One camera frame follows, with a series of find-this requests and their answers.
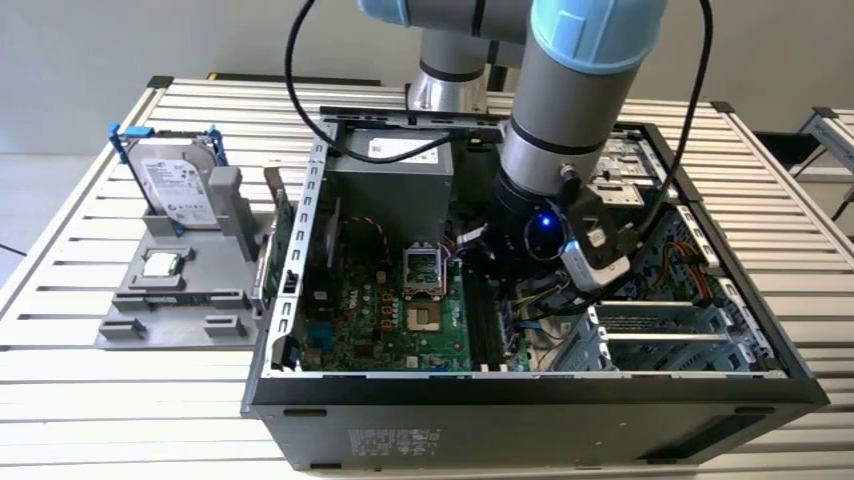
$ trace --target metal frame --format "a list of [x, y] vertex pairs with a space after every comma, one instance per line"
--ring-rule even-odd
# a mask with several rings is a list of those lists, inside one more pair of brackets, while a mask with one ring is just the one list
[[[379, 108], [401, 108], [404, 104], [399, 88], [300, 85], [297, 91], [309, 111], [319, 104]], [[491, 111], [508, 113], [511, 102], [512, 95], [491, 94]], [[620, 119], [655, 123], [675, 148], [684, 107], [684, 102], [631, 100], [624, 105]], [[243, 169], [241, 191], [253, 202], [253, 210], [272, 211], [272, 203], [264, 200], [269, 198], [261, 174], [264, 166], [284, 167], [281, 176], [289, 198], [300, 197], [311, 137], [293, 114], [280, 84], [174, 80], [168, 88], [145, 90], [128, 118], [132, 120], [125, 120], [125, 124], [145, 123], [172, 130], [198, 130], [216, 123], [227, 137], [231, 163]], [[684, 465], [632, 467], [595, 472], [600, 477], [683, 474], [698, 480], [724, 477], [842, 479], [850, 478], [854, 471], [854, 417], [848, 413], [854, 408], [854, 268], [850, 251], [838, 247], [840, 240], [826, 233], [830, 231], [827, 226], [814, 223], [812, 217], [820, 217], [820, 214], [804, 205], [806, 194], [799, 187], [780, 183], [779, 177], [787, 175], [772, 167], [776, 162], [754, 145], [747, 129], [734, 126], [736, 120], [736, 114], [722, 114], [708, 104], [700, 104], [683, 160], [684, 170], [764, 302], [830, 393], [832, 405], [751, 441], [736, 453], [707, 462], [699, 469]], [[178, 465], [182, 473], [196, 477], [281, 474], [288, 466], [267, 438], [249, 444], [236, 430], [215, 426], [221, 420], [197, 418], [221, 418], [227, 415], [223, 412], [236, 412], [236, 399], [227, 407], [198, 403], [192, 407], [192, 413], [186, 407], [188, 400], [211, 400], [209, 389], [203, 383], [205, 379], [223, 382], [217, 384], [223, 386], [227, 382], [243, 382], [248, 352], [105, 353], [80, 348], [92, 344], [100, 323], [93, 316], [109, 302], [109, 295], [94, 290], [120, 281], [141, 237], [137, 231], [141, 197], [129, 183], [129, 172], [116, 168], [114, 160], [110, 160], [109, 152], [101, 153], [0, 293], [4, 311], [0, 344], [10, 347], [0, 352], [0, 362], [8, 362], [0, 368], [0, 381], [4, 391], [12, 394], [4, 395], [12, 402], [12, 410], [2, 409], [0, 416], [5, 415], [10, 421], [20, 418], [24, 420], [18, 421], [36, 422], [38, 431], [46, 435], [40, 440], [42, 445], [32, 447], [42, 453], [41, 460], [17, 456], [2, 464], [9, 461], [13, 464], [42, 463], [48, 457], [52, 463], [61, 462], [65, 444], [76, 443], [76, 434], [70, 432], [78, 431], [80, 435], [85, 432], [85, 438], [89, 438], [88, 432], [105, 435], [98, 438], [106, 443], [74, 447], [73, 463], [82, 465], [41, 467], [50, 468], [60, 476], [68, 472], [68, 475], [92, 477], [102, 474], [106, 468], [116, 476], [168, 476]], [[45, 392], [37, 398], [52, 395], [102, 398], [109, 395], [116, 402], [109, 412], [100, 406], [97, 413], [81, 411], [77, 415], [73, 413], [77, 410], [69, 410], [77, 408], [70, 401], [40, 403], [36, 397], [29, 400], [28, 395], [36, 395], [36, 387], [38, 392]], [[144, 397], [157, 398], [156, 409], [140, 406], [138, 393], [129, 397], [130, 392], [145, 392]], [[116, 422], [86, 420], [106, 415]], [[142, 439], [148, 430], [138, 429], [152, 416], [177, 418], [157, 420], [156, 427], [161, 432], [157, 441], [169, 442], [162, 445], [168, 445], [172, 453], [132, 449], [121, 458], [112, 456], [104, 445], [117, 447], [117, 443], [109, 442], [126, 440], [118, 440], [104, 430], [108, 424], [122, 431], [122, 439]], [[193, 428], [197, 426], [197, 436], [207, 442], [180, 443], [194, 438], [186, 422]], [[61, 426], [61, 434], [49, 433], [53, 425]], [[12, 444], [18, 438], [26, 441], [26, 437], [20, 436], [4, 438]], [[160, 462], [176, 459], [192, 462]], [[97, 462], [110, 464], [108, 467], [94, 465]], [[472, 478], [508, 474], [520, 477], [589, 476], [591, 472], [573, 468], [525, 468], [509, 473], [484, 470], [465, 473]], [[460, 472], [435, 472], [436, 477], [456, 478], [459, 475]], [[363, 473], [353, 478], [372, 476]]]

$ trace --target connector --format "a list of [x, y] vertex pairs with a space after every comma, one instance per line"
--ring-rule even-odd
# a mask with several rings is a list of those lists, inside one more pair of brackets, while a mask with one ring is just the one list
[[284, 284], [281, 285], [283, 293], [295, 293], [296, 284], [299, 283], [299, 275], [288, 270], [284, 274]]

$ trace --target black cable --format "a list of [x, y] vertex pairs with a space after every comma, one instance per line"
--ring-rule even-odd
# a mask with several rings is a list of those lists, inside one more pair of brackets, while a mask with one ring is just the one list
[[616, 293], [616, 291], [620, 288], [623, 288], [623, 285], [625, 284], [625, 282], [628, 280], [631, 280], [632, 278], [634, 278], [634, 275], [631, 273], [625, 273], [625, 274], [623, 274], [623, 276], [620, 278], [617, 278], [613, 282], [611, 282], [611, 284], [607, 285], [599, 291], [599, 293], [596, 293], [595, 295], [587, 297], [581, 301], [581, 303], [573, 303], [571, 305], [565, 305], [564, 304], [565, 306], [553, 308], [551, 310], [543, 310], [543, 313], [540, 313], [539, 315], [535, 315], [535, 316], [532, 316], [529, 318], [524, 318], [524, 319], [520, 319], [520, 320], [523, 322], [539, 322], [541, 319], [548, 318], [548, 317], [551, 317], [553, 315], [565, 315], [565, 316], [580, 315], [581, 313], [584, 313], [587, 311], [587, 308], [593, 303], [596, 303], [604, 297], [607, 297], [609, 295], [613, 295], [613, 293]]
[[532, 330], [535, 332], [541, 333], [543, 335], [545, 335], [548, 338], [551, 338], [552, 340], [565, 340], [565, 337], [559, 337], [557, 335], [548, 333], [545, 330], [543, 330], [541, 327], [519, 327], [519, 330]]
[[691, 97], [688, 99], [688, 108], [684, 113], [684, 123], [682, 125], [682, 135], [679, 136], [679, 144], [676, 146], [676, 154], [672, 159], [672, 166], [667, 172], [662, 189], [658, 192], [650, 211], [647, 213], [643, 222], [638, 227], [638, 234], [642, 239], [646, 238], [646, 233], [652, 227], [652, 222], [658, 216], [658, 212], [667, 198], [667, 190], [672, 185], [682, 165], [682, 157], [684, 156], [684, 149], [688, 143], [688, 135], [691, 133], [691, 124], [694, 123], [694, 114], [696, 113], [696, 104], [699, 103], [699, 94], [703, 89], [703, 81], [706, 80], [706, 69], [708, 68], [708, 58], [711, 56], [711, 41], [714, 38], [714, 18], [711, 15], [711, 5], [708, 0], [699, 0], [699, 6], [703, 11], [703, 49], [699, 54], [699, 66], [696, 67], [696, 77], [694, 78], [694, 87], [691, 89]]
[[815, 152], [812, 154], [812, 156], [803, 162], [803, 166], [800, 167], [800, 169], [791, 174], [791, 178], [798, 178], [798, 175], [800, 175], [803, 173], [803, 171], [808, 168], [810, 165], [812, 165], [812, 162], [815, 162], [815, 160], [818, 160], [818, 157], [820, 157], [824, 152], [827, 151], [826, 147], [822, 147], [818, 152]]
[[405, 160], [407, 158], [412, 158], [420, 155], [421, 153], [427, 152], [428, 150], [432, 150], [439, 145], [448, 143], [451, 140], [463, 138], [461, 133], [451, 133], [447, 136], [433, 140], [432, 142], [427, 143], [425, 145], [421, 145], [420, 147], [417, 147], [416, 149], [405, 153], [393, 155], [391, 157], [373, 158], [373, 157], [369, 157], [368, 155], [363, 155], [357, 152], [353, 152], [349, 148], [347, 148], [344, 145], [337, 143], [337, 141], [333, 140], [327, 135], [327, 133], [320, 129], [317, 124], [311, 120], [311, 117], [305, 113], [305, 110], [303, 109], [303, 105], [299, 101], [299, 98], [296, 98], [296, 89], [293, 88], [293, 48], [296, 47], [296, 36], [299, 35], [299, 30], [303, 27], [303, 21], [305, 20], [305, 16], [308, 15], [308, 12], [311, 11], [311, 7], [313, 6], [313, 4], [315, 4], [315, 0], [305, 0], [305, 3], [303, 4], [303, 8], [300, 9], [299, 14], [296, 15], [296, 19], [293, 20], [291, 33], [288, 33], [288, 43], [284, 50], [284, 86], [288, 90], [288, 96], [291, 98], [291, 103], [293, 104], [293, 109], [296, 110], [296, 114], [299, 115], [299, 118], [303, 120], [303, 122], [305, 123], [311, 131], [315, 133], [315, 135], [317, 135], [320, 140], [323, 140], [329, 145], [329, 147], [332, 147], [340, 153], [343, 153], [344, 155], [348, 155], [356, 160], [360, 160], [365, 163], [381, 165], [385, 163], [399, 162], [401, 160]]
[[836, 211], [834, 212], [832, 217], [830, 217], [830, 220], [832, 220], [834, 222], [839, 220], [839, 217], [844, 213], [844, 209], [848, 208], [848, 204], [850, 202], [842, 202], [842, 205], [839, 205], [839, 208], [836, 208]]
[[26, 252], [21, 252], [17, 248], [12, 248], [12, 247], [9, 247], [8, 245], [4, 245], [4, 244], [1, 244], [1, 243], [0, 243], [0, 248], [1, 248], [2, 250], [6, 250], [6, 251], [9, 251], [9, 252], [12, 252], [12, 253], [14, 253], [14, 254], [17, 254], [17, 255], [20, 255], [21, 257], [25, 257], [25, 256], [26, 256]]

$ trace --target red wire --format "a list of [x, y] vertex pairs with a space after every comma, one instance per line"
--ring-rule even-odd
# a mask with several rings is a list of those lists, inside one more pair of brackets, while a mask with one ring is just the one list
[[383, 230], [383, 227], [379, 226], [379, 223], [376, 223], [373, 221], [373, 219], [371, 219], [371, 217], [349, 217], [348, 219], [343, 220], [341, 223], [347, 224], [347, 222], [349, 220], [355, 220], [359, 222], [367, 222], [371, 225], [373, 225], [376, 227], [376, 231], [379, 232], [379, 236], [383, 239], [383, 247], [385, 248], [385, 263], [391, 266], [391, 251], [388, 248], [388, 237], [385, 237], [385, 231]]

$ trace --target robotic arm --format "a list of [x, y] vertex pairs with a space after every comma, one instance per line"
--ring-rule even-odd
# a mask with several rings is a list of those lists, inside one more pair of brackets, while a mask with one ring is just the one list
[[[533, 0], [529, 15], [513, 14], [527, 4], [359, 1], [385, 21], [456, 35], [469, 29], [469, 35], [512, 43], [527, 30], [495, 201], [475, 237], [488, 247], [499, 277], [524, 275], [527, 252], [535, 261], [560, 258], [576, 287], [592, 290], [628, 271], [625, 253], [638, 239], [634, 231], [617, 230], [584, 186], [655, 45], [667, 0]], [[592, 231], [584, 226], [589, 220]]]

